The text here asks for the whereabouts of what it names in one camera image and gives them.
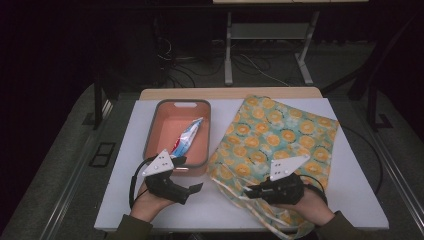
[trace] dark background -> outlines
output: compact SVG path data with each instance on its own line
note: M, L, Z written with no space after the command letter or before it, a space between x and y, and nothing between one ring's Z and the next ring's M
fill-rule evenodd
M141 1L166 5L165 1ZM186 1L180 4L210 4ZM82 10L65 1L0 1L1 158L0 231L49 151L73 104L100 76L109 98L119 92L160 87L166 66L156 57L157 37L199 56L210 56L208 41L224 39L225 12ZM321 9L317 43L387 43L419 6L413 1L370 1L365 7ZM309 8L298 10L308 18ZM296 21L253 11L237 13L249 21ZM422 15L415 17L391 48L373 80L379 82L417 134L424 139L424 37Z

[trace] floral fabric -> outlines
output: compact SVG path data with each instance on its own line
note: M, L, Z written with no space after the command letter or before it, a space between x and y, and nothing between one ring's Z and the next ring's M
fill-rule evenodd
M338 121L308 113L268 97L248 96L237 111L208 164L208 174L235 205L247 208L281 239L308 234L313 224L297 213L270 206L262 199L248 199L243 187L269 177L270 162L308 154L310 159L296 170L318 180L324 189L330 174L331 153ZM313 179L302 180L320 185ZM297 229L285 234L280 229Z

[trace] gray floor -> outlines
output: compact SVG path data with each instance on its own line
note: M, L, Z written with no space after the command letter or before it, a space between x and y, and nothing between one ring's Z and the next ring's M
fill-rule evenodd
M225 87L224 69L221 65L223 53L219 51L222 48L219 45L216 48L217 57L212 62L184 61L186 63L183 66L194 72L181 67L177 69L188 72L196 87ZM233 65L233 86L284 86L280 81L291 86L303 86L293 57L293 53L298 49L296 43L289 42L266 44L261 48L257 45L238 45L236 42L233 47L233 61L238 60L236 64L240 69ZM373 44L370 43L313 45L306 63L314 86L325 87L355 70L367 59L372 49ZM264 69L263 72L278 81L258 74L257 69L240 54L251 57L258 67ZM192 82L184 74L171 70L170 75L182 85L192 87ZM390 100L382 94L379 95L378 113L385 114L394 128L382 129L378 133L371 132L364 122L366 98L357 102L348 100L346 92L349 85L341 86L326 97L330 99L341 124L355 131L344 129L370 185L373 188L377 185L379 167L372 148L363 138L376 147L380 156L389 154L403 173L417 201L423 203L423 143L393 108ZM171 81L167 83L167 87L173 87ZM87 114L93 112L92 87L82 94L4 231L2 240L104 238L105 234L95 230L93 225L138 95L122 94L121 98L113 103L113 108L106 111L100 128L93 131L92 126L82 124ZM88 167L87 163L101 142L116 143L111 163L106 168ZM389 173L385 168L384 181L377 194L390 224L390 229L382 231L381 234L385 239L423 239L423 234L410 213L409 205L405 203L399 186Z

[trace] orange flower pattern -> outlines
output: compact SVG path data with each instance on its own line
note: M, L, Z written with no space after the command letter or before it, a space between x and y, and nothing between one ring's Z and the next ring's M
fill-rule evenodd
M269 177L271 160L303 154L311 158L296 170L296 174L313 176L326 188L338 125L337 120L305 112L268 97L248 96L211 155L208 174L235 205L255 212L255 216L259 216L259 220L281 239L285 239L286 235L279 232L278 224L266 216L275 216L289 226L298 227L295 237L304 236L313 229L313 225L296 212L275 212L262 199L245 202L239 196L244 196L244 186L258 184ZM307 178L304 180L320 188L318 183Z

